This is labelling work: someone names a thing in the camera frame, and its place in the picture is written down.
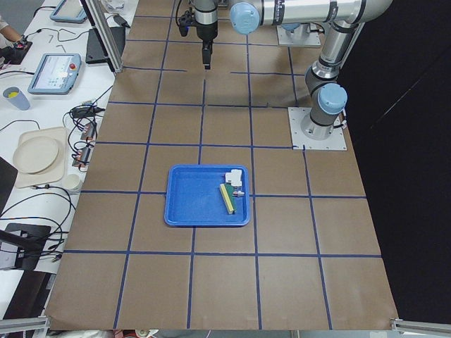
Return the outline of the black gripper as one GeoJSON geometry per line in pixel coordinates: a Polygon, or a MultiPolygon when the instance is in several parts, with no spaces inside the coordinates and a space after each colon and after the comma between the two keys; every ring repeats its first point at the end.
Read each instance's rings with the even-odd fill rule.
{"type": "Polygon", "coordinates": [[[212,39],[202,40],[202,63],[205,69],[211,69],[211,56],[213,53],[213,43],[212,39]]]}

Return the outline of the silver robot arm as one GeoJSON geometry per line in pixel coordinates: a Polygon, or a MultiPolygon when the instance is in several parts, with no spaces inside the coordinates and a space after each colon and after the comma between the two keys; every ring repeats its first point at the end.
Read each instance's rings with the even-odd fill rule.
{"type": "Polygon", "coordinates": [[[313,24],[326,24],[319,58],[305,74],[312,107],[300,123],[308,138],[322,141],[330,137],[347,103],[347,93],[336,79],[355,32],[390,5],[390,1],[372,0],[231,1],[230,21],[241,35],[260,26],[276,26],[281,45],[302,47],[307,45],[313,24]]]}
{"type": "Polygon", "coordinates": [[[194,0],[191,3],[194,6],[194,26],[202,40],[202,63],[206,70],[210,70],[213,44],[218,36],[218,1],[194,0]]]}

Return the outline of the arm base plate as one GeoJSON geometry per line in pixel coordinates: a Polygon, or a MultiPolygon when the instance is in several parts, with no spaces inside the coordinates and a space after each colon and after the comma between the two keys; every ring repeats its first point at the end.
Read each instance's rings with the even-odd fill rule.
{"type": "Polygon", "coordinates": [[[304,48],[319,48],[321,46],[319,30],[313,23],[279,25],[277,33],[278,44],[281,46],[304,48]]]}
{"type": "Polygon", "coordinates": [[[316,140],[308,137],[302,129],[302,121],[309,117],[309,107],[289,107],[288,115],[292,147],[294,150],[317,151],[346,151],[347,146],[343,129],[332,128],[331,134],[325,140],[316,140]]]}

